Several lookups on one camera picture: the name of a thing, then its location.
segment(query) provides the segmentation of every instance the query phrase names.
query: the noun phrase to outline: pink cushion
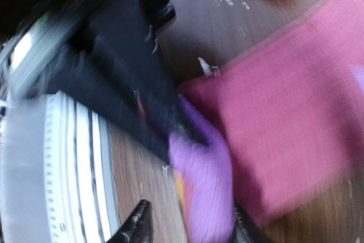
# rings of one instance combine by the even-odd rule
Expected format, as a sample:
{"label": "pink cushion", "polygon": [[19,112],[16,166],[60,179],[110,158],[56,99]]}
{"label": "pink cushion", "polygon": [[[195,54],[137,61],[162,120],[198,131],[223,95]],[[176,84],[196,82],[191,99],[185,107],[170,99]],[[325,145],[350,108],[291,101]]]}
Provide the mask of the pink cushion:
{"label": "pink cushion", "polygon": [[327,0],[181,91],[225,137],[235,198],[265,224],[364,160],[364,0]]}

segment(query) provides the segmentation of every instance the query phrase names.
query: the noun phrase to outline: floor debris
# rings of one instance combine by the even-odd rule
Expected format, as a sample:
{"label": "floor debris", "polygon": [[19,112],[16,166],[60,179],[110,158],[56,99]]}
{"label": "floor debris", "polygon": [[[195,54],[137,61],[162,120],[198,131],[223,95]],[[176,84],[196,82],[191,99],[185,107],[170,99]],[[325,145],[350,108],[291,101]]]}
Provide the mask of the floor debris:
{"label": "floor debris", "polygon": [[149,39],[152,38],[152,32],[153,31],[153,26],[152,25],[149,25],[149,33],[148,35],[144,38],[144,42],[148,41]]}
{"label": "floor debris", "polygon": [[155,40],[154,40],[154,49],[153,49],[153,51],[152,51],[152,54],[154,53],[154,52],[156,52],[157,51],[157,49],[158,49],[158,38],[156,38]]}
{"label": "floor debris", "polygon": [[229,6],[234,5],[234,2],[233,2],[232,0],[225,0],[225,2],[226,2]]}
{"label": "floor debris", "polygon": [[350,199],[353,199],[353,186],[351,184],[350,179],[348,179],[348,183],[349,183],[349,196],[350,196]]}
{"label": "floor debris", "polygon": [[222,0],[215,0],[214,3],[215,3],[215,7],[218,7],[220,6],[220,3],[222,2]]}
{"label": "floor debris", "polygon": [[245,32],[244,32],[244,30],[242,28],[240,28],[239,31],[242,31],[243,32],[243,37],[246,36],[246,34],[245,34]]}
{"label": "floor debris", "polygon": [[212,75],[211,66],[201,57],[198,57],[198,60],[200,61],[200,65],[202,70],[204,71],[205,76]]}
{"label": "floor debris", "polygon": [[168,169],[169,169],[169,165],[162,166],[163,176],[165,178],[167,178],[167,176],[168,176]]}
{"label": "floor debris", "polygon": [[212,69],[212,73],[214,74],[214,77],[219,77],[219,76],[221,76],[220,68],[219,68],[218,66],[213,65],[213,66],[211,67],[211,69]]}
{"label": "floor debris", "polygon": [[250,6],[245,2],[245,1],[243,1],[242,3],[241,3],[241,5],[243,6],[243,7],[245,7],[248,11],[250,10]]}

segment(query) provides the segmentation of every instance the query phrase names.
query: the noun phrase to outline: paper scrap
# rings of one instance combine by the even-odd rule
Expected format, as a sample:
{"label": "paper scrap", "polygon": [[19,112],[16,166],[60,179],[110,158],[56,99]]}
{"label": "paper scrap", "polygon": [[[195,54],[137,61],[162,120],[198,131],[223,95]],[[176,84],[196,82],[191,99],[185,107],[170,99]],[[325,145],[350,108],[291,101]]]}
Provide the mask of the paper scrap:
{"label": "paper scrap", "polygon": [[220,2],[222,2],[222,0],[215,0],[215,7],[219,7],[220,6]]}
{"label": "paper scrap", "polygon": [[202,70],[204,71],[205,76],[210,76],[213,74],[211,66],[201,57],[198,58],[200,61],[200,65]]}
{"label": "paper scrap", "polygon": [[243,7],[245,7],[248,11],[250,10],[250,6],[245,2],[245,1],[243,1],[242,3],[241,3],[241,5],[243,6]]}
{"label": "paper scrap", "polygon": [[225,0],[225,2],[226,2],[229,6],[234,5],[234,2],[233,2],[232,0]]}
{"label": "paper scrap", "polygon": [[245,32],[244,32],[244,30],[242,28],[240,28],[239,31],[242,31],[243,32],[243,37],[246,36],[246,34],[245,34]]}

